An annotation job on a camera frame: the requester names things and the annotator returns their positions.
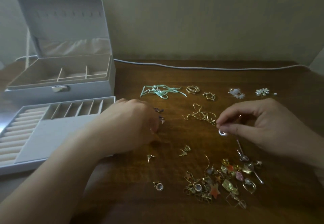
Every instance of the brown wooden desk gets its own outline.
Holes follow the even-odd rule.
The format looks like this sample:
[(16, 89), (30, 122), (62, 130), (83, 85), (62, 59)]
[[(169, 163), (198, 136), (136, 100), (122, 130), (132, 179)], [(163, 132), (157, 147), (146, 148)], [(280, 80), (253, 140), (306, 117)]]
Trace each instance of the brown wooden desk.
[[(221, 61), (160, 61), (176, 66), (206, 67), (279, 67), (294, 62), (221, 62)], [(184, 97), (170, 94), (167, 100), (147, 94), (141, 98), (164, 109), (165, 123), (159, 133), (168, 143), (154, 143), (133, 152), (102, 160), (96, 168), (78, 205), (72, 223), (323, 223), (324, 190), (312, 170), (289, 159), (269, 155), (241, 140), (250, 159), (263, 161), (258, 173), (265, 181), (257, 183), (251, 195), (237, 182), (240, 198), (248, 205), (246, 210), (233, 208), (225, 201), (226, 191), (212, 204), (198, 202), (182, 190), (188, 170), (201, 176), (207, 166), (206, 154), (216, 168), (228, 158), (239, 163), (237, 144), (233, 136), (221, 137), (216, 127), (194, 118), (185, 121), (182, 115), (193, 112), (193, 103), (204, 111), (219, 115), (225, 108), (238, 102), (228, 94), (229, 88), (240, 88), (246, 100), (260, 99), (255, 90), (269, 88), (274, 98), (287, 106), (304, 123), (324, 135), (324, 78), (303, 67), (280, 71), (205, 71), (176, 70), (157, 66), (137, 66), (116, 63), (115, 94), (118, 99), (139, 99), (144, 85), (165, 84), (169, 87), (200, 87), (200, 95)], [(14, 63), (0, 72), (3, 87), (23, 68)], [(207, 101), (203, 92), (217, 95), (216, 101)], [(1, 111), (14, 110), (8, 103)], [(180, 149), (189, 145), (192, 151), (179, 157)], [(147, 163), (147, 154), (156, 157)], [(156, 191), (153, 181), (164, 184)]]

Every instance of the open jewelry box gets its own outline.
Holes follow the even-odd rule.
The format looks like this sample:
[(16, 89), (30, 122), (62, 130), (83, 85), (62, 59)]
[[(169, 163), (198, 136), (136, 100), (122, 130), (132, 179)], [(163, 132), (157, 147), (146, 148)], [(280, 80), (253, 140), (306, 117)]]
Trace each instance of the open jewelry box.
[(115, 102), (102, 0), (18, 0), (38, 59), (4, 97), (22, 108), (0, 133), (0, 175), (36, 169)]
[(22, 105), (112, 96), (115, 65), (102, 0), (18, 0), (38, 59), (4, 95)]
[(23, 106), (0, 133), (0, 175), (36, 169), (69, 134), (115, 100), (111, 96)]

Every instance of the tray lid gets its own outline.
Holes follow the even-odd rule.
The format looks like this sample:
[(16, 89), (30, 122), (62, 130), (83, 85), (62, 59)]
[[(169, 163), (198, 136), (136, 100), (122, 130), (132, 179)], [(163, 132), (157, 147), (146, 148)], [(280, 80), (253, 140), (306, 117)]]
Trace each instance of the tray lid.
[(112, 54), (102, 0), (18, 0), (39, 58)]

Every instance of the jewelry box compartment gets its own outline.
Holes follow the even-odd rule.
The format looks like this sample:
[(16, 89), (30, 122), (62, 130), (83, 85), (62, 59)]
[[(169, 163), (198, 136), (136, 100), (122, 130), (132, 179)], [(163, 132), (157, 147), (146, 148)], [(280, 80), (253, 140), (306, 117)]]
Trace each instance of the jewelry box compartment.
[(110, 54), (39, 58), (16, 77), (7, 89), (56, 86), (109, 79)]
[(0, 133), (0, 175), (36, 169), (68, 135), (115, 100), (111, 96), (22, 107)]

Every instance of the mint green ribbon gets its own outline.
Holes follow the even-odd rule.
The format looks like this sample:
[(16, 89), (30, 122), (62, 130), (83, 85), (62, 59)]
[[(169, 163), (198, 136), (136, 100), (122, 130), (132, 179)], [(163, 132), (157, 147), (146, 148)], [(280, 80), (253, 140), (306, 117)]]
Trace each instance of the mint green ribbon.
[(182, 87), (180, 87), (180, 88), (170, 88), (170, 87), (168, 87), (166, 85), (163, 85), (163, 84), (161, 84), (161, 85), (153, 85), (153, 86), (144, 86), (140, 97), (142, 97), (142, 95), (146, 95), (148, 93), (151, 93), (151, 94), (157, 94), (162, 99), (167, 99), (168, 98), (167, 93), (169, 93), (169, 92), (171, 92), (171, 93), (181, 93), (181, 94), (183, 94), (184, 96), (187, 97), (186, 94), (184, 94), (183, 92), (178, 91), (181, 88)]

